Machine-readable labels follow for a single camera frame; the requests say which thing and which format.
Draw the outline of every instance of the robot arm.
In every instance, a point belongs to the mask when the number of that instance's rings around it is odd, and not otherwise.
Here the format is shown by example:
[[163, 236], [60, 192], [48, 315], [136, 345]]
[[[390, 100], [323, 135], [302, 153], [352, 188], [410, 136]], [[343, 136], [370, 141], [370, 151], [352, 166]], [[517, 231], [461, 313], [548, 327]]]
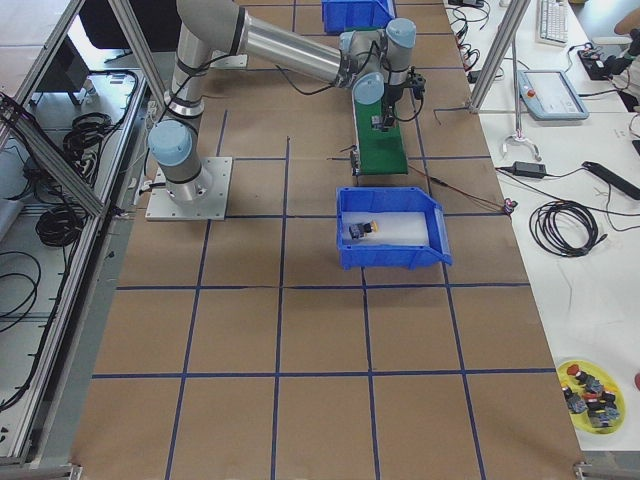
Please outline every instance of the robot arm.
[[160, 122], [149, 134], [149, 148], [167, 180], [169, 195], [193, 202], [209, 189], [211, 178], [195, 153], [199, 118], [204, 111], [202, 82], [214, 50], [247, 53], [276, 65], [353, 91], [355, 102], [380, 101], [372, 128], [393, 125], [395, 103], [406, 88], [422, 98], [424, 80], [410, 68], [416, 27], [394, 19], [385, 29], [348, 32], [340, 49], [252, 17], [231, 0], [178, 0], [183, 25], [176, 52], [171, 92], [165, 103], [175, 120]]
[[407, 88], [415, 45], [410, 20], [392, 20], [384, 30], [343, 34], [338, 50], [252, 17], [231, 0], [178, 0], [178, 12], [183, 26], [172, 94], [165, 100], [173, 100], [170, 109], [181, 117], [202, 113], [205, 73], [198, 68], [214, 50], [247, 53], [335, 87], [351, 88], [355, 100], [365, 104], [385, 96], [385, 103], [393, 106]]

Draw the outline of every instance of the blue plastic bin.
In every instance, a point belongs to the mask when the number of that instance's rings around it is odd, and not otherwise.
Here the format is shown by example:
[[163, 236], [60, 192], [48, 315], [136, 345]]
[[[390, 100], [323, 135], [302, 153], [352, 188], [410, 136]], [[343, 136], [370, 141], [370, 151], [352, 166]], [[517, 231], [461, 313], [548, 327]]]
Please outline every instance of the blue plastic bin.
[[322, 0], [324, 31], [342, 33], [354, 28], [384, 28], [395, 18], [391, 0]]
[[[351, 267], [426, 267], [452, 264], [442, 206], [414, 187], [353, 187], [337, 190], [337, 245], [340, 263]], [[342, 238], [345, 212], [421, 212], [428, 230], [428, 245], [348, 244]]]

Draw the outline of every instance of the keyboard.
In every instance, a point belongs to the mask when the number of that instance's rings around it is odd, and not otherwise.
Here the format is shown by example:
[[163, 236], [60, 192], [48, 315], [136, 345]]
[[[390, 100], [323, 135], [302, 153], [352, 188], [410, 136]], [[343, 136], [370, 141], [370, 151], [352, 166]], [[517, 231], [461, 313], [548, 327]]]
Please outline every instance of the keyboard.
[[536, 42], [564, 47], [567, 44], [567, 0], [537, 0]]

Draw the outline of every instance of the coiled cable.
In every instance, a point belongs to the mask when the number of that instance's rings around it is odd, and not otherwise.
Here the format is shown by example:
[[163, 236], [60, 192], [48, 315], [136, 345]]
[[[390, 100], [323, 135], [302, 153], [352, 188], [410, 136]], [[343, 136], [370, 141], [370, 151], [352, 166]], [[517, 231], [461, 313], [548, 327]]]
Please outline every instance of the coiled cable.
[[[584, 245], [574, 246], [562, 235], [558, 224], [567, 220], [584, 227], [587, 233]], [[559, 257], [583, 257], [607, 238], [606, 233], [600, 235], [589, 209], [571, 200], [555, 200], [536, 208], [529, 217], [529, 231], [543, 250]]]

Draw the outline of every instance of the grid floor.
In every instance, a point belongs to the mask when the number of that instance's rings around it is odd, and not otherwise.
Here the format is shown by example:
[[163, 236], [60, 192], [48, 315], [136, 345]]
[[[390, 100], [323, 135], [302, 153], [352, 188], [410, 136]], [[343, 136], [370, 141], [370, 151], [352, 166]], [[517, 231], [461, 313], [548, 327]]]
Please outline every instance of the grid floor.
[[[334, 44], [318, 4], [250, 5]], [[201, 155], [234, 157], [225, 222], [138, 210], [73, 451], [89, 479], [570, 479], [581, 459], [442, 4], [419, 29], [415, 170], [360, 178], [443, 204], [454, 266], [344, 271], [350, 95], [297, 95], [273, 66], [208, 77]], [[296, 76], [300, 88], [316, 83]], [[405, 101], [402, 109], [411, 114]]]

